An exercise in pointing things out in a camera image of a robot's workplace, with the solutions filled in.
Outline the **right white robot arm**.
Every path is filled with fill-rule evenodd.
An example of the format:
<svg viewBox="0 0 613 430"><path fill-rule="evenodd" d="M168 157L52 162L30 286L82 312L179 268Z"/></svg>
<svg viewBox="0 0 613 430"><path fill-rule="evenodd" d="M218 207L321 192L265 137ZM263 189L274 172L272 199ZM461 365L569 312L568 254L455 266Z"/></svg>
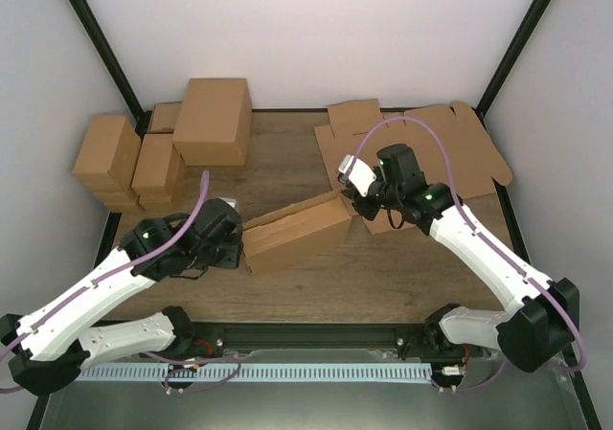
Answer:
<svg viewBox="0 0 613 430"><path fill-rule="evenodd" d="M516 368L532 373L579 339L579 290L553 281L516 256L476 218L444 183L430 184L414 151L405 144L381 149L371 168L353 155L338 167L343 194L355 211L373 220L398 212L404 223L459 258L493 293L499 311L450 306L425 333L438 356L459 344L502 352Z"/></svg>

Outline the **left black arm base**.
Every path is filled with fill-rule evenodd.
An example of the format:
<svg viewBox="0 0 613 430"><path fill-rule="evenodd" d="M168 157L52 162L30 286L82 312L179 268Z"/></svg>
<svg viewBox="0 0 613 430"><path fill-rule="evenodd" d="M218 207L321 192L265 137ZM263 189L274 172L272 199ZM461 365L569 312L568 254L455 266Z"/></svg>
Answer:
<svg viewBox="0 0 613 430"><path fill-rule="evenodd" d="M180 331L159 354L172 360L217 358L223 354L224 345L225 329L222 326L195 323L190 330Z"/></svg>

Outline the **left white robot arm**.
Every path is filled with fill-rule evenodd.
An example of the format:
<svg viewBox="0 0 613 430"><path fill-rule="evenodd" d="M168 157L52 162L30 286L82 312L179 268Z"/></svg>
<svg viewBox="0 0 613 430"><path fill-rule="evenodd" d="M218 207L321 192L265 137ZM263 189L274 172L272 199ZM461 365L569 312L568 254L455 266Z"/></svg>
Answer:
<svg viewBox="0 0 613 430"><path fill-rule="evenodd" d="M108 312L165 278L202 276L211 267L235 269L242 252L237 202L213 198L196 216L177 213L141 220L88 275L43 308L1 318L1 342L12 357L18 388L54 393L82 372L140 353L189 358L195 328L180 306L141 320L99 326Z"/></svg>

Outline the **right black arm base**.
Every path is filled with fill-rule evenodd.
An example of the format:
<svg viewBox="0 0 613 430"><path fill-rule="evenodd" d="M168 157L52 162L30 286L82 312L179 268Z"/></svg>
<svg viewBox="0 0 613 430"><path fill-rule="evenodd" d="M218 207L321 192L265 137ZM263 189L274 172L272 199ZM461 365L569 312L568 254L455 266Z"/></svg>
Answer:
<svg viewBox="0 0 613 430"><path fill-rule="evenodd" d="M394 336L397 341L397 355L402 359L462 359L466 351L470 356L476 357L485 353L480 347L452 343L443 335L438 322L397 325L394 328Z"/></svg>

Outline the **large folded cardboard box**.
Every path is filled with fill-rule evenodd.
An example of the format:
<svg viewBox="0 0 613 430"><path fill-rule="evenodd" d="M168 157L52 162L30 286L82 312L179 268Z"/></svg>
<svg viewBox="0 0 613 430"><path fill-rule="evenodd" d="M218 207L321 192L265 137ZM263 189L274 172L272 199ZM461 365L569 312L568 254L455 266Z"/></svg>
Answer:
<svg viewBox="0 0 613 430"><path fill-rule="evenodd" d="M240 167L246 162L251 119L246 79L190 79L173 144L190 167Z"/></svg>

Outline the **rear small cardboard box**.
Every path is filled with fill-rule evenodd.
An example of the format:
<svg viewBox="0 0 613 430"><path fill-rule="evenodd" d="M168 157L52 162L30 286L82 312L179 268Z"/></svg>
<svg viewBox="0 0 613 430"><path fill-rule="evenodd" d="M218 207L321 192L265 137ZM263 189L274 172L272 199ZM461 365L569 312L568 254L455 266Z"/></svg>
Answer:
<svg viewBox="0 0 613 430"><path fill-rule="evenodd" d="M180 113L182 102L162 102L154 105L148 133L172 134Z"/></svg>

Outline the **stack of flat cardboard blanks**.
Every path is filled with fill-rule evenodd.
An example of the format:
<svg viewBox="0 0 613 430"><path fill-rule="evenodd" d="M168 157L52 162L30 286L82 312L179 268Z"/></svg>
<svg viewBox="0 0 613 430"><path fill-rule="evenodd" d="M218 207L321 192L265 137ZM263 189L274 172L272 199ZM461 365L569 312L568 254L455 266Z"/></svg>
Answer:
<svg viewBox="0 0 613 430"><path fill-rule="evenodd" d="M328 115L329 123L315 127L314 133L330 184L339 189L339 164L346 155L355 153L375 124L392 115L381 112L377 99L332 104ZM491 194L496 183L507 186L512 181L509 165L468 104L435 104L405 111L403 115L424 122L437 134L449 158L457 194L462 199ZM394 121L381 127L369 138L359 159L376 166L376 153L399 143L415 152L428 183L448 182L443 154L435 138L413 122Z"/></svg>

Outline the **black aluminium frame rail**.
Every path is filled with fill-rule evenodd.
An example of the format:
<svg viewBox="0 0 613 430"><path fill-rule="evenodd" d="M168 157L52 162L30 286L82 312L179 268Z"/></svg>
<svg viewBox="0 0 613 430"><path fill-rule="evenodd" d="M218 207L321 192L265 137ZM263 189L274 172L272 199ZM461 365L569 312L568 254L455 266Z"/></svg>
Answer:
<svg viewBox="0 0 613 430"><path fill-rule="evenodd" d="M158 312L142 320L88 328L75 339L64 342L57 351L57 358L87 369L132 354L152 352L162 356L159 351L167 348L180 331L190 330L194 324L174 307L168 313ZM225 329L223 351L374 349L397 352L396 326L391 325L219 326ZM519 367L533 370L563 349L569 338L564 329L551 328L545 321L531 325L525 319L518 319L490 328L483 340L477 339L475 332L458 340L448 340L454 344L501 351Z"/></svg>

